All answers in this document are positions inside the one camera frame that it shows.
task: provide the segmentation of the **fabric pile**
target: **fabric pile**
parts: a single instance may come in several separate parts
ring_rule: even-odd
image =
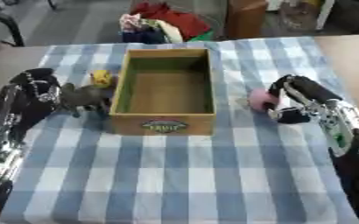
[[[171,10],[167,3],[139,3],[120,18],[124,43],[164,44],[208,40],[210,26],[192,13]]]

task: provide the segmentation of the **box label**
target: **box label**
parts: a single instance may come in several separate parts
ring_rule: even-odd
[[[184,122],[165,119],[150,120],[141,124],[141,127],[143,129],[153,130],[160,134],[167,134],[178,130],[185,130],[187,126],[188,125]]]

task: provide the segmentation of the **cardboard box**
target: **cardboard box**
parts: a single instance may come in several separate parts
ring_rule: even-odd
[[[129,50],[110,115],[121,135],[211,135],[214,95],[207,49]]]
[[[251,39],[260,36],[265,0],[228,0],[225,34],[227,39]]]

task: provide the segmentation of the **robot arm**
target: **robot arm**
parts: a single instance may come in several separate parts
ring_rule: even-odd
[[[359,218],[359,109],[304,76],[286,75],[271,85],[268,94],[279,98],[282,89],[301,107],[277,109],[265,102],[264,109],[279,123],[319,123],[341,186]]]
[[[60,105],[60,85],[52,73],[49,68],[24,71],[0,91],[0,192],[10,192],[26,132]]]

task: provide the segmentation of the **red cloth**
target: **red cloth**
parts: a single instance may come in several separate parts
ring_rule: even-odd
[[[167,3],[139,3],[131,11],[131,15],[141,14],[142,18],[163,20],[173,26],[176,26],[182,34],[184,40],[199,36],[209,31],[210,27],[199,20],[191,13],[170,10]]]

